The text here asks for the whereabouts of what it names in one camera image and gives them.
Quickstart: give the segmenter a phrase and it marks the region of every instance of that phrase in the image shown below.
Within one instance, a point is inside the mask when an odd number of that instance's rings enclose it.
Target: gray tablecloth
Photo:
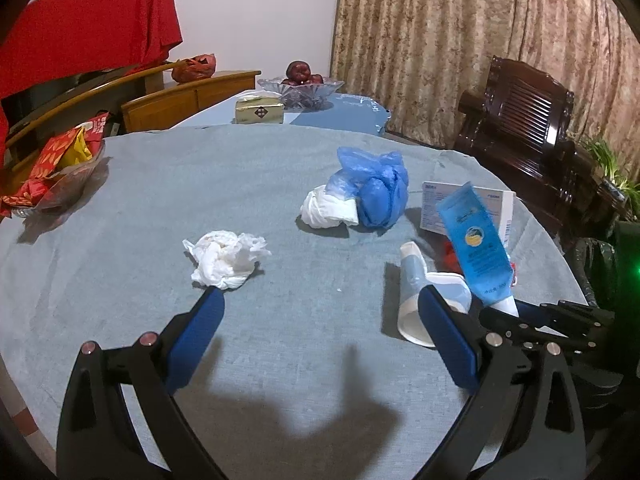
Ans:
[[[438,257],[442,238],[418,229],[423,180],[504,184],[459,153],[300,126],[106,142],[71,215],[0,224],[0,353],[49,441],[80,344],[131,344],[189,310],[202,291],[182,240],[225,229],[264,236],[273,256],[225,294],[218,334],[176,396],[204,446],[234,480],[411,478],[465,395],[437,352],[399,338],[399,247],[416,240]],[[296,221],[307,192],[337,170],[339,146],[404,156],[408,208],[387,232]],[[517,298],[584,301],[520,202],[510,253]]]

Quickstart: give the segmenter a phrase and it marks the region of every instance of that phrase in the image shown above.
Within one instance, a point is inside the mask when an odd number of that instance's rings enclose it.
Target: white box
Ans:
[[[443,182],[422,183],[422,214],[420,215],[420,228],[446,235],[447,230],[442,224],[436,204],[444,197],[458,190],[459,184],[444,184]],[[475,192],[484,203],[486,210],[494,220],[498,229],[500,240],[507,246],[511,231],[511,219],[513,218],[513,200],[516,193],[499,189],[487,189],[474,186]]]

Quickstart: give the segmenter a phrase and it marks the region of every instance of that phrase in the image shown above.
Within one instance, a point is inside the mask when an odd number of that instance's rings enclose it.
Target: metal screw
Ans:
[[[546,351],[551,355],[560,355],[560,352],[562,350],[560,349],[560,345],[558,343],[551,342],[546,344]]]
[[[153,346],[158,341],[158,334],[155,332],[145,332],[140,336],[142,346]]]
[[[495,332],[489,332],[486,336],[484,336],[484,340],[494,348],[498,348],[498,346],[502,344],[502,336]]]
[[[80,351],[84,355],[89,355],[94,350],[95,350],[95,341],[85,341],[84,343],[82,343],[82,346],[80,347]]]

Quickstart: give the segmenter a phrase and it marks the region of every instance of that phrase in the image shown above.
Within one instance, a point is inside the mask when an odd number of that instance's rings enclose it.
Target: patterned curtain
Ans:
[[[640,44],[612,0],[339,0],[332,76],[393,111],[389,129],[452,146],[492,55],[575,92],[572,136],[602,134],[640,173]]]

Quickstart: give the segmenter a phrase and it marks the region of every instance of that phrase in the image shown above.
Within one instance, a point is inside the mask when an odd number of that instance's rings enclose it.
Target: apple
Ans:
[[[287,78],[297,83],[303,83],[311,76],[311,69],[304,61],[294,61],[287,68]]]

